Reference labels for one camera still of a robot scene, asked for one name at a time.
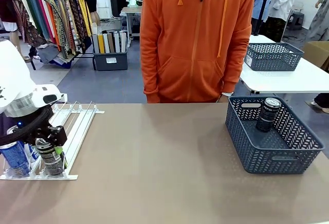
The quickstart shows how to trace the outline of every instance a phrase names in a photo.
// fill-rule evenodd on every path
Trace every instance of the table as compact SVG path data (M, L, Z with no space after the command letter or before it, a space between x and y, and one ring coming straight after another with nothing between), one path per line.
M128 32L128 47L130 47L131 44L131 36L139 36L139 33L133 33L132 32L132 14L134 13L142 13L142 7L138 6L138 7L124 7L121 10L122 13L125 13L126 16L126 20L127 20L127 32Z
M100 104L77 181L0 181L1 224L300 224L329 220L329 160L246 173L227 104Z
M252 35L250 43L273 43L271 39ZM241 80L252 93L328 93L329 74L301 58L295 71L253 71L243 63Z

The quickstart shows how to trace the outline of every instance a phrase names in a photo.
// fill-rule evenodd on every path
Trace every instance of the orange hoodie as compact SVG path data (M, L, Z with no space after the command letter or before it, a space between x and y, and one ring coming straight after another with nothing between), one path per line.
M148 102L209 102L233 92L253 1L143 0L140 49Z

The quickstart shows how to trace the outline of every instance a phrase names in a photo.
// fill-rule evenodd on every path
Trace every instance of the person's hand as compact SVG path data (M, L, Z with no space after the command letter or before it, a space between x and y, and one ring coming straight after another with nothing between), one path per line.
M221 95L221 97L218 100L219 103L228 103L228 97L225 95Z

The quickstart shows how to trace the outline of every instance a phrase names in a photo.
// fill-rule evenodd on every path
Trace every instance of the cardboard box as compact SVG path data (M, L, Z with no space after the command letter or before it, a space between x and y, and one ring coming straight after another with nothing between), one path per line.
M324 71L329 70L329 42L308 42L303 51L304 59Z

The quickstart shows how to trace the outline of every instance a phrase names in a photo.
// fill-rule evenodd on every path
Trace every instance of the white rack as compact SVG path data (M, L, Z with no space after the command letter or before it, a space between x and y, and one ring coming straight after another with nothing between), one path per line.
M83 143L84 137L90 127L90 124L95 114L103 114L104 111L99 111L95 103L91 102L86 109L83 109L80 103L74 104L58 104L54 105L54 115L51 117L49 123L56 127L59 125L64 126L69 118L72 118L71 122L65 130L69 130L67 134L67 141L63 146L63 152L67 161L67 168L63 172L63 177L53 178L47 175L45 167L42 167L41 156L38 159L30 163L31 158L28 158L31 166L31 171L28 177L15 178L12 169L9 167L6 160L4 160L4 170L0 179L4 180L76 180L78 175L70 175L70 171L74 164L74 161L78 155L79 149Z

